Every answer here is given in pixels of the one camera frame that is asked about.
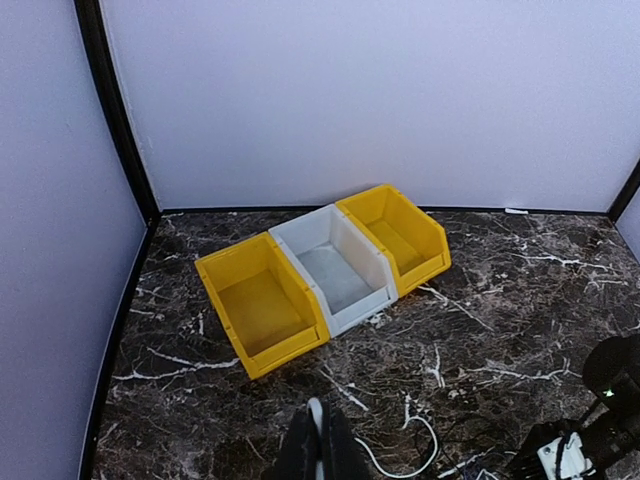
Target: plastic storage bin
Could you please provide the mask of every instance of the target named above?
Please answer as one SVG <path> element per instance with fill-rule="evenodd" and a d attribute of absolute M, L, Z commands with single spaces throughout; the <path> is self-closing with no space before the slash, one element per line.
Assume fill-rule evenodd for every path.
<path fill-rule="evenodd" d="M 335 205 L 271 228 L 335 337 L 398 299 L 391 265 Z"/>
<path fill-rule="evenodd" d="M 336 205 L 387 256 L 401 297 L 451 266 L 444 228 L 391 185 Z"/>
<path fill-rule="evenodd" d="M 320 306 L 268 233 L 196 261 L 252 379 L 329 340 Z"/>

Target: black marble surface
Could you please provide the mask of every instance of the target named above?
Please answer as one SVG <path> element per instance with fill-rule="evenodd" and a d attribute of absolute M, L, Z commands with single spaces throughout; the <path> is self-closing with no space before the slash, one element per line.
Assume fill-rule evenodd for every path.
<path fill-rule="evenodd" d="M 258 479 L 312 396 L 342 408 L 389 471 L 414 470 L 428 445 L 417 425 L 400 429 L 408 412 L 431 420 L 451 459 L 439 455 L 418 478 L 491 447 L 480 462 L 506 478 L 508 452 L 534 423 L 577 417 L 592 401 L 579 378 L 589 351 L 640 326 L 640 267 L 607 219 L 435 213 L 448 272 L 251 382 L 193 262 L 297 215 L 162 220 L 120 345 L 95 480 Z M 632 454 L 609 475 L 638 471 Z"/>

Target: robotic end effector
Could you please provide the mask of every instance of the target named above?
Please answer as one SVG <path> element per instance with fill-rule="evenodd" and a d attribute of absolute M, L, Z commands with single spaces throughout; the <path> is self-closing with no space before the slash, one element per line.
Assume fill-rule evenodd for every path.
<path fill-rule="evenodd" d="M 515 480 L 592 480 L 640 448 L 640 335 L 612 337 L 589 354 L 582 381 L 596 396 L 577 421 L 535 425 L 509 464 Z M 584 422 L 602 403 L 608 411 Z"/>

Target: black vertical strip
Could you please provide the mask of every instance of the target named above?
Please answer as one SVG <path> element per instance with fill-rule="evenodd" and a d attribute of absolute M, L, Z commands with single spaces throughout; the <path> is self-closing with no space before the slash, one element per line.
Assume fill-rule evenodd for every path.
<path fill-rule="evenodd" d="M 631 199 L 638 191 L 638 187 L 640 187 L 640 160 L 638 160 L 636 168 L 631 172 L 631 176 L 627 179 L 624 187 L 622 187 L 622 190 L 620 190 L 620 193 L 607 212 L 612 222 L 615 223 L 618 221 L 620 215 L 622 215 L 622 212 L 624 212 L 624 209 L 627 208 L 627 205 L 629 205 L 629 202 L 631 202 Z"/>
<path fill-rule="evenodd" d="M 133 268 L 131 269 L 131 273 L 127 280 L 127 285 L 125 286 L 122 294 L 122 300 L 118 306 L 118 311 L 113 322 L 113 328 L 111 329 L 111 335 L 107 341 L 107 349 L 105 350 L 104 358 L 102 360 L 95 396 L 93 397 L 93 404 L 91 405 L 91 412 L 89 413 L 89 423 L 85 433 L 82 458 L 80 460 L 80 475 L 78 477 L 80 480 L 91 480 L 96 447 L 98 445 L 98 434 L 100 431 L 102 412 L 104 411 L 104 406 L 107 402 L 109 383 L 116 364 L 118 347 L 120 345 L 120 340 L 122 339 L 122 333 L 124 332 L 125 320 L 127 319 L 131 302 L 135 296 L 138 278 L 140 277 L 144 261 L 147 259 L 149 247 L 151 246 L 151 242 L 156 233 L 159 222 L 160 218 L 156 217 L 151 221 L 147 228 L 142 245 L 138 251 L 138 256 L 133 264 Z"/>
<path fill-rule="evenodd" d="M 104 29 L 100 2 L 99 0 L 75 0 L 75 5 L 84 48 L 102 104 L 102 111 L 133 195 L 149 225 L 158 218 L 160 211 L 144 171 L 122 100 L 109 51 L 107 33 Z"/>

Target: white wall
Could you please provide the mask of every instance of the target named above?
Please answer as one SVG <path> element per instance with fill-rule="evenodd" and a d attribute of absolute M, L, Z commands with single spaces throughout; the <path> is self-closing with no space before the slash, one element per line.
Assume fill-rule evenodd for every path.
<path fill-rule="evenodd" d="M 640 154 L 640 2 L 108 0 L 162 207 L 606 211 Z"/>
<path fill-rule="evenodd" d="M 616 227 L 633 254 L 640 260 L 640 195 L 638 193 L 620 216 Z"/>
<path fill-rule="evenodd" d="M 78 476 L 144 224 L 73 2 L 0 3 L 0 479 Z"/>

